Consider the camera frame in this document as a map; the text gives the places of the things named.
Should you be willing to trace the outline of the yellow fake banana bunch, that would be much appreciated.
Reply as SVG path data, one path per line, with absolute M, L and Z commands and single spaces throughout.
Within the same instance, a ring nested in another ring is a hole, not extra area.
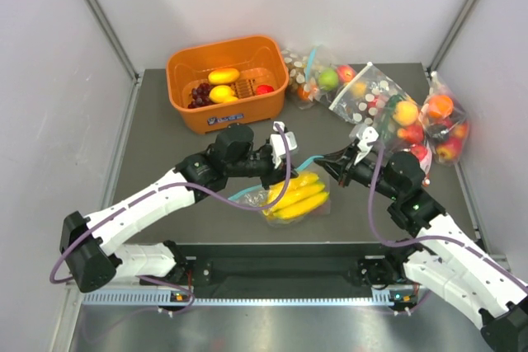
M 323 178 L 313 171 L 302 171 L 292 178 L 285 194 L 262 214 L 270 223 L 289 224 L 323 207 L 329 199 Z

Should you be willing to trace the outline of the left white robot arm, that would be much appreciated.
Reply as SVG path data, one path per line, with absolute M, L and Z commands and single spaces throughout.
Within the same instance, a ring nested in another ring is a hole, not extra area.
M 141 278 L 146 284 L 178 283 L 189 264 L 171 241 L 134 245 L 128 240 L 169 214 L 218 197 L 229 179 L 260 179 L 264 188 L 295 177 L 291 154 L 295 134 L 276 122 L 260 148 L 245 124 L 231 124 L 207 149 L 191 154 L 159 180 L 111 207 L 83 216 L 74 212 L 63 223 L 59 261 L 67 265 L 83 293 L 115 279 Z

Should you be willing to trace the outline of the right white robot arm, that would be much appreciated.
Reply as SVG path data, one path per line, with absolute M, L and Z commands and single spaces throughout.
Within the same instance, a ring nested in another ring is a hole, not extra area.
M 383 163 L 360 159 L 353 144 L 316 159 L 337 183 L 356 181 L 373 196 L 391 200 L 388 213 L 410 238 L 383 240 L 396 254 L 385 273 L 397 283 L 418 283 L 456 308 L 480 331 L 494 351 L 527 349 L 527 284 L 499 265 L 472 241 L 446 209 L 422 187 L 425 172 L 410 152 L 397 152 Z

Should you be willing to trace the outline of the blue zip top bag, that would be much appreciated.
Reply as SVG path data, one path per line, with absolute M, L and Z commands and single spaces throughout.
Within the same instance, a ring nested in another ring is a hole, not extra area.
M 309 215 L 325 215 L 330 212 L 329 175 L 312 156 L 295 168 L 297 177 L 292 178 L 285 194 L 270 209 L 259 214 L 271 226 L 285 227 L 302 221 Z M 267 190 L 259 185 L 249 187 L 229 197 L 229 200 L 243 206 L 263 207 L 276 199 L 283 190 L 284 182 L 270 186 Z

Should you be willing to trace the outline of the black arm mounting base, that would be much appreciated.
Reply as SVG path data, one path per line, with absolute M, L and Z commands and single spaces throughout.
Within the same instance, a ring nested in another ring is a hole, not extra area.
M 197 288 L 275 281 L 333 282 L 352 287 L 406 284 L 405 248 L 391 251 L 377 243 L 176 244 L 167 242 L 176 264 L 167 275 L 142 275 L 143 283 L 160 280 Z

